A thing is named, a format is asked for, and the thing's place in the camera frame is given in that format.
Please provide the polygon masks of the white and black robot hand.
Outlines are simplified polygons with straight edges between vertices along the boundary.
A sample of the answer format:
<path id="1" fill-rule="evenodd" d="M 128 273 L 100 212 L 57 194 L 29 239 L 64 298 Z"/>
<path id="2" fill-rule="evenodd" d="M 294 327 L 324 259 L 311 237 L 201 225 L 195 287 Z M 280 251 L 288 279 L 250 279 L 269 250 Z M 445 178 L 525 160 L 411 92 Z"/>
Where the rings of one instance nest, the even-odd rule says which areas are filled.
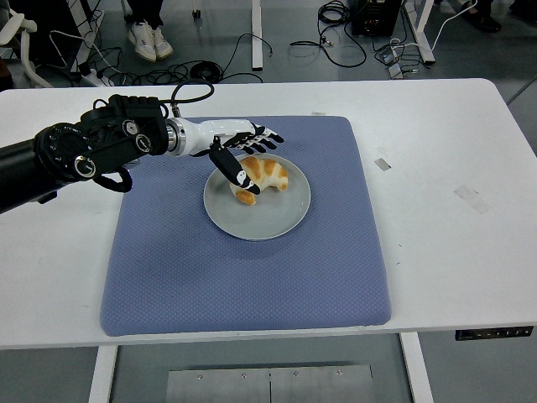
<path id="1" fill-rule="evenodd" d="M 167 121 L 169 144 L 167 154 L 173 156 L 207 155 L 215 167 L 234 185 L 255 195 L 259 187 L 244 171 L 231 149 L 249 154 L 275 149 L 284 140 L 273 130 L 249 120 L 220 119 L 193 123 L 184 118 Z"/>

